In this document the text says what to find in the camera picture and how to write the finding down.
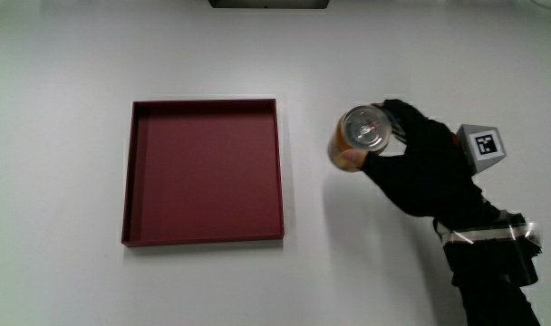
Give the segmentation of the person's right hand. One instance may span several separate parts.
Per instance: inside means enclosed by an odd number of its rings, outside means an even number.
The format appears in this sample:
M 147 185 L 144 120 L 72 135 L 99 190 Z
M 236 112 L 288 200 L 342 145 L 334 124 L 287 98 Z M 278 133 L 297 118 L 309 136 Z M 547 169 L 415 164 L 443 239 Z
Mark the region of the person's right hand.
M 380 156 L 347 149 L 343 163 L 367 175 L 409 216 L 431 216 L 452 230 L 491 225 L 500 218 L 500 210 L 474 184 L 464 152 L 445 124 L 400 100 L 379 107 L 403 128 L 404 153 Z

